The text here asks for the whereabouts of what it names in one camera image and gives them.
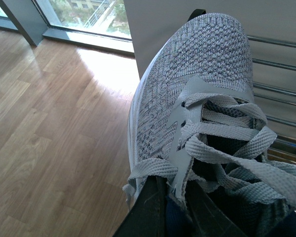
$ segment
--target gray knit sneaker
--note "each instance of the gray knit sneaker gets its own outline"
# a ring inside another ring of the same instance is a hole
[[[130,111],[128,203],[156,175],[188,215],[185,188],[196,180],[218,206],[236,200],[230,218],[254,236],[296,207],[296,166],[267,159],[276,134],[254,104],[252,78],[248,39],[231,16],[199,16],[168,40]]]

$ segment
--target shoe upper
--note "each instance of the shoe upper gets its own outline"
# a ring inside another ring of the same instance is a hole
[[[187,22],[136,93],[128,194],[139,193],[148,175],[166,177],[187,209],[186,183],[197,180],[251,236],[264,236],[296,206],[296,166],[267,160],[276,134],[253,104],[251,51],[236,19],[210,13]],[[245,219],[248,211],[254,220]]]

